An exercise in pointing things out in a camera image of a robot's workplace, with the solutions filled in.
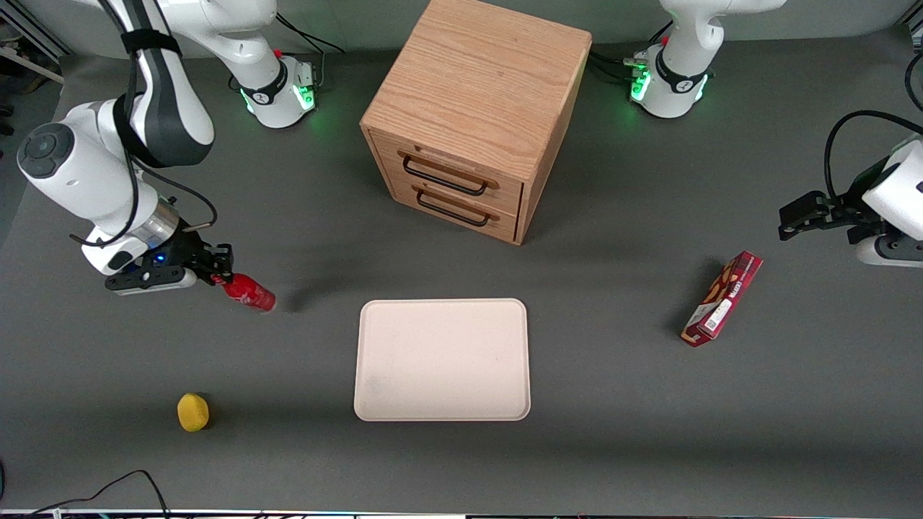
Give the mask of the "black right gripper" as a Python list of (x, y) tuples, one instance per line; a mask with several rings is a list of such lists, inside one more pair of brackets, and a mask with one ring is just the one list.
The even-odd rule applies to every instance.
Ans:
[(202, 240), (198, 232), (180, 231), (119, 270), (119, 282), (174, 283), (190, 270), (195, 278), (215, 286), (218, 276), (233, 279), (233, 268), (231, 244), (218, 244), (215, 256), (211, 244)]

